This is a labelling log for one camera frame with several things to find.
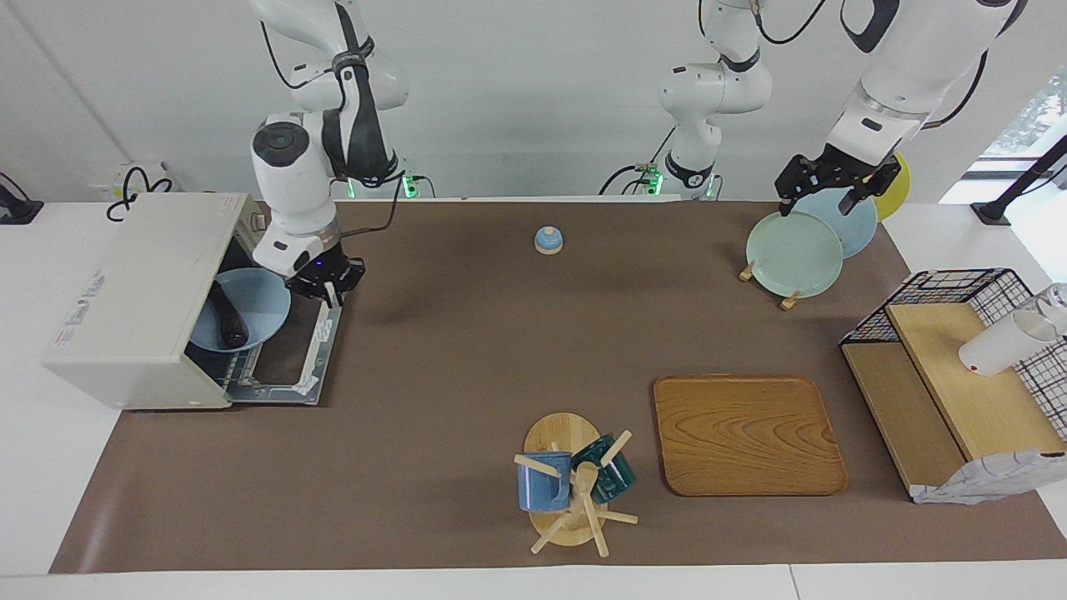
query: wooden board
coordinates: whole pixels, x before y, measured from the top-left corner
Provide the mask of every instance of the wooden board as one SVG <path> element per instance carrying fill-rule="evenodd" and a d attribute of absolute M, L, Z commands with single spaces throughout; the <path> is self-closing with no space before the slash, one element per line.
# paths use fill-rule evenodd
<path fill-rule="evenodd" d="M 959 361 L 960 346 L 985 329 L 969 304 L 908 304 L 888 310 L 968 460 L 1028 448 L 1065 449 L 1014 370 L 984 377 Z"/>
<path fill-rule="evenodd" d="M 523 452 L 569 452 L 576 454 L 582 448 L 595 442 L 600 438 L 600 431 L 593 427 L 585 417 L 572 412 L 555 412 L 542 417 L 530 427 L 526 433 L 526 441 L 523 443 Z M 575 503 L 580 504 L 577 498 L 571 499 L 571 510 L 580 512 Z M 607 504 L 598 504 L 600 510 L 607 510 Z M 530 512 L 530 523 L 538 535 L 544 535 L 560 512 Z M 600 519 L 601 527 L 604 526 L 604 519 Z M 589 526 L 589 521 L 585 518 L 574 518 L 567 521 L 551 538 L 550 541 L 556 546 L 582 546 L 593 539 L 593 530 Z"/>
<path fill-rule="evenodd" d="M 842 348 L 904 486 L 940 486 L 967 461 L 899 343 Z"/>
<path fill-rule="evenodd" d="M 809 379 L 665 377 L 655 406 L 667 485 L 679 495 L 832 495 L 848 484 Z"/>

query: light green plate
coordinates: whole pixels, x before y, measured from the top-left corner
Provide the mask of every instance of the light green plate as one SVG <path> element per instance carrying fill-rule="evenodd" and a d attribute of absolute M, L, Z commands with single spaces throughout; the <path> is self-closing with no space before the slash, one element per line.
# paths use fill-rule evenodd
<path fill-rule="evenodd" d="M 841 239 L 817 217 L 793 211 L 774 214 L 757 223 L 745 250 L 760 285 L 789 298 L 818 296 L 830 288 L 845 260 Z"/>

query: blue mug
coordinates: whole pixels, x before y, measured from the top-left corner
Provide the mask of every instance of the blue mug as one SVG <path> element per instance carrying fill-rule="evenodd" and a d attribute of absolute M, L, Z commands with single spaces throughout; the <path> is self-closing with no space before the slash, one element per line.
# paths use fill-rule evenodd
<path fill-rule="evenodd" d="M 519 507 L 527 512 L 558 512 L 571 506 L 571 453 L 527 452 L 523 456 L 559 471 L 559 477 L 519 467 Z"/>

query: wooden shelf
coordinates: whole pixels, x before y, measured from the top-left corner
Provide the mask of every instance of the wooden shelf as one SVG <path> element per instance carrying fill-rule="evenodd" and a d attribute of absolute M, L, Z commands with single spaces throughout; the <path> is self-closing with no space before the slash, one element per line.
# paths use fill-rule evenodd
<path fill-rule="evenodd" d="M 959 361 L 959 347 L 985 328 L 970 305 L 892 305 L 888 312 L 965 458 L 1065 449 L 1014 370 L 984 377 Z"/>
<path fill-rule="evenodd" d="M 899 343 L 842 349 L 906 487 L 940 486 L 967 461 Z"/>

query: white wall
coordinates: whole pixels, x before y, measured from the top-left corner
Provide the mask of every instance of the white wall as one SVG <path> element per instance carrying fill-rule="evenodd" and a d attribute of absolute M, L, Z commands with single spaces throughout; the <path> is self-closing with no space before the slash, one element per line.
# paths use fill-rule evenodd
<path fill-rule="evenodd" d="M 792 31 L 813 4 L 775 2 L 767 28 Z M 1067 62 L 1067 2 L 1030 4 L 970 108 L 906 148 L 915 201 L 936 202 Z M 821 151 L 865 64 L 837 5 L 793 45 L 764 48 L 769 106 L 718 120 L 726 198 L 773 199 L 790 156 Z M 413 81 L 389 136 L 446 195 L 595 192 L 669 129 L 664 74 L 714 59 L 692 0 L 366 0 L 363 12 Z M 285 64 L 315 57 L 275 47 Z M 186 189 L 255 191 L 252 132 L 294 108 L 244 0 L 0 0 L 0 169 L 52 200 L 91 199 L 93 170 L 124 155 L 166 160 Z"/>

